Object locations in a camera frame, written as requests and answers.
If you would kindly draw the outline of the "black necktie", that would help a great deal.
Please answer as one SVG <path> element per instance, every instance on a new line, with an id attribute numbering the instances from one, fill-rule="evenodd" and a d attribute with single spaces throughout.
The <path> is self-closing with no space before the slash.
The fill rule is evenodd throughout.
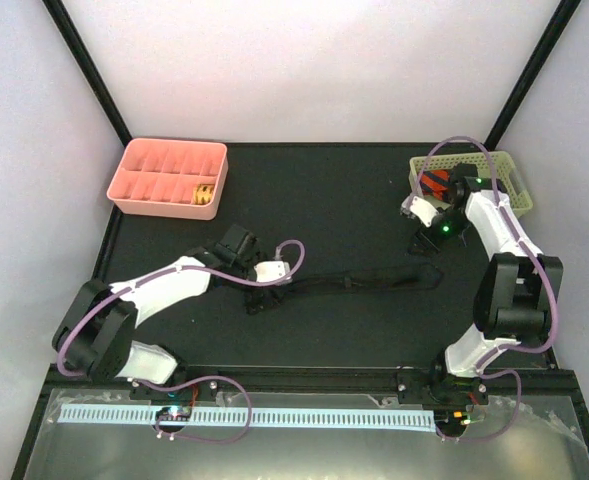
<path id="1" fill-rule="evenodd" d="M 429 262 L 367 270 L 312 275 L 273 288 L 278 299 L 335 294 L 381 293 L 400 290 L 430 290 L 443 279 L 443 272 Z"/>

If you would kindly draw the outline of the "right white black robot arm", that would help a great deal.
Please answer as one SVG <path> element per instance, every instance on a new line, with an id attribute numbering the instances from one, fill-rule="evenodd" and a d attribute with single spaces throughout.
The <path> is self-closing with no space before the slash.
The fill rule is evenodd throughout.
<path id="1" fill-rule="evenodd" d="M 459 164 L 449 174 L 445 200 L 447 207 L 438 209 L 411 193 L 402 211 L 420 222 L 410 252 L 436 253 L 446 240 L 472 227 L 488 256 L 471 326 L 430 368 L 431 396 L 439 403 L 456 403 L 468 399 L 484 370 L 503 353 L 527 350 L 532 340 L 551 339 L 563 264 L 530 240 L 506 186 L 495 175 L 481 177 L 475 165 Z"/>

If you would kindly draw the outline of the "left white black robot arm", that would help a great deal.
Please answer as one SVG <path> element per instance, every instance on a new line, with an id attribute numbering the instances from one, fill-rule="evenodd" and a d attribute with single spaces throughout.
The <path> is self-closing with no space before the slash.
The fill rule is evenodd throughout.
<path id="1" fill-rule="evenodd" d="M 153 383 L 167 399 L 188 388 L 187 372 L 166 348 L 134 339 L 143 322 L 218 285 L 263 289 L 291 280 L 282 259 L 272 256 L 249 231 L 231 227 L 222 240 L 197 247 L 173 263 L 131 280 L 85 282 L 65 313 L 52 346 L 59 372 L 94 382 L 123 378 Z"/>

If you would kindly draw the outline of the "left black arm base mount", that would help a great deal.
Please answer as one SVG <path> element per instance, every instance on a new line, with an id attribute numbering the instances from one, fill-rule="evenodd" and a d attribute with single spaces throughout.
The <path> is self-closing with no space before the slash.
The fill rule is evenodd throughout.
<path id="1" fill-rule="evenodd" d="M 193 398 L 209 399 L 218 391 L 222 381 L 215 378 L 216 370 L 201 367 L 179 367 L 170 378 L 157 388 L 140 380 L 130 388 L 130 399 L 149 401 L 152 404 L 165 402 L 189 403 Z"/>

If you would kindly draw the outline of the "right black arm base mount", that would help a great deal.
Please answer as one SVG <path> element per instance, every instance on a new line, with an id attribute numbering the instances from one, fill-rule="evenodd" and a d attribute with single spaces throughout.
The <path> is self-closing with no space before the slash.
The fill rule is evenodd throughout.
<path id="1" fill-rule="evenodd" d="M 463 407 L 487 405 L 488 395 L 480 390 L 479 378 L 460 378 L 446 374 L 437 379 L 420 370 L 401 370 L 396 375 L 400 403 L 428 406 Z"/>

